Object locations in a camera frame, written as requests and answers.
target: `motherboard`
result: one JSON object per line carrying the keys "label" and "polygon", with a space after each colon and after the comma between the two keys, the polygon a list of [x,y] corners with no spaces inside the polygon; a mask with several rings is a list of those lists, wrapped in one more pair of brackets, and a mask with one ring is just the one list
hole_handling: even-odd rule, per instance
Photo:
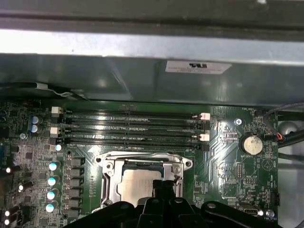
{"label": "motherboard", "polygon": [[[105,167],[98,156],[113,151],[176,154],[191,161],[183,198],[197,207],[219,201],[277,223],[278,149],[263,113],[212,105],[3,101],[0,227],[63,227],[100,209]],[[270,123],[277,127],[276,115]]]}

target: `metal panel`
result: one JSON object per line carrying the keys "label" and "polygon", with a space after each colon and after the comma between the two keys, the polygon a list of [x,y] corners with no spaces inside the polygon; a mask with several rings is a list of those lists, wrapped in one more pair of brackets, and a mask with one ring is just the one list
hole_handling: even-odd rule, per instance
{"label": "metal panel", "polygon": [[281,27],[303,26],[303,5],[289,0],[1,0],[0,14]]}
{"label": "metal panel", "polygon": [[132,99],[115,66],[104,58],[0,55],[0,75],[0,83],[41,82],[81,89],[88,97]]}
{"label": "metal panel", "polygon": [[186,36],[0,29],[0,53],[304,65],[304,43]]}
{"label": "metal panel", "polygon": [[1,54],[0,82],[77,88],[96,100],[279,105],[303,98],[304,66],[234,63],[221,75],[165,68],[159,59]]}

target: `green circuit board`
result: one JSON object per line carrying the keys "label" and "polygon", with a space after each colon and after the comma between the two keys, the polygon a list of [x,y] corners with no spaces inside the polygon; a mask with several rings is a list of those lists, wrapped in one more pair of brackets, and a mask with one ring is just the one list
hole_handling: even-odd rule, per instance
{"label": "green circuit board", "polygon": [[[71,122],[54,123],[52,107],[70,110],[64,114],[64,119]],[[100,110],[106,113],[102,118]],[[99,208],[102,170],[94,157],[110,151],[180,154],[194,164],[184,172],[184,198],[198,207],[209,200],[235,208],[239,203],[258,205],[263,211],[270,209],[275,213],[274,218],[264,214],[264,219],[277,222],[277,142],[271,140],[271,131],[263,123],[262,110],[212,105],[39,100],[1,102],[0,111],[1,219],[5,219],[4,210],[21,205],[17,227],[62,227]],[[197,118],[200,114],[207,116]],[[42,121],[38,124],[39,133],[30,131],[33,116]],[[270,121],[276,128],[277,117],[271,116]],[[58,137],[62,140],[60,150],[53,143],[51,127],[65,132],[61,139]],[[202,133],[208,133],[209,139],[193,138]],[[247,134],[257,135],[262,140],[261,153],[250,155],[241,150],[240,140]],[[48,165],[53,161],[60,161],[62,165],[50,171]],[[12,163],[20,165],[21,171],[5,176],[5,168]],[[75,188],[79,191],[71,197],[73,188],[69,183],[73,169],[81,170],[81,181]],[[55,175],[60,180],[50,187],[48,178]],[[18,185],[27,181],[34,185],[18,192]],[[59,190],[55,198],[58,207],[49,213],[46,205],[50,200],[46,195],[53,188]],[[70,200],[74,199],[77,205],[74,201],[71,206]]]}

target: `cpu socket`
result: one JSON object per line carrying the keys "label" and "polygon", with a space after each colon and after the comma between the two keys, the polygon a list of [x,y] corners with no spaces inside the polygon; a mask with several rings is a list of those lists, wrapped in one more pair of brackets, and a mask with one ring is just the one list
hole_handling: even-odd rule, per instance
{"label": "cpu socket", "polygon": [[101,208],[118,201],[135,207],[152,197],[153,180],[171,180],[176,197],[183,196],[183,173],[193,161],[177,154],[112,151],[95,157],[103,167]]}

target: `sticker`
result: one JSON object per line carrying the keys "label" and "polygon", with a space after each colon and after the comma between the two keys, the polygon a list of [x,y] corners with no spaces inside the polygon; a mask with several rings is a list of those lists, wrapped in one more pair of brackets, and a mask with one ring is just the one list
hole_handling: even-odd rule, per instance
{"label": "sticker", "polygon": [[166,72],[220,75],[231,66],[227,63],[167,61]]}

